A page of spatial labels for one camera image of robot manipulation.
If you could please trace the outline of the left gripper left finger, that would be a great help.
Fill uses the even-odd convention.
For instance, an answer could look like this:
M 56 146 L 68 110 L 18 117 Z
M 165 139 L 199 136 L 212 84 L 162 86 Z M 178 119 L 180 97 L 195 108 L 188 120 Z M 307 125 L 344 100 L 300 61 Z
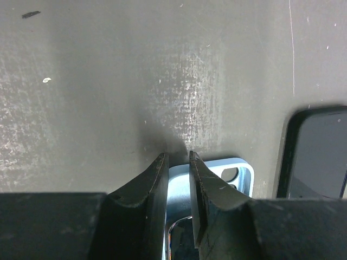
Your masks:
M 161 259 L 169 157 L 112 193 L 1 194 L 1 259 Z

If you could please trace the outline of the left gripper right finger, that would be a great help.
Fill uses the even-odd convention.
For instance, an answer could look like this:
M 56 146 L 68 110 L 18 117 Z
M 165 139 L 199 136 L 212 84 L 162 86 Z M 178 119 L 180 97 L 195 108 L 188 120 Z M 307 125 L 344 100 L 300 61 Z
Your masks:
M 346 259 L 346 201 L 253 199 L 189 154 L 200 259 Z

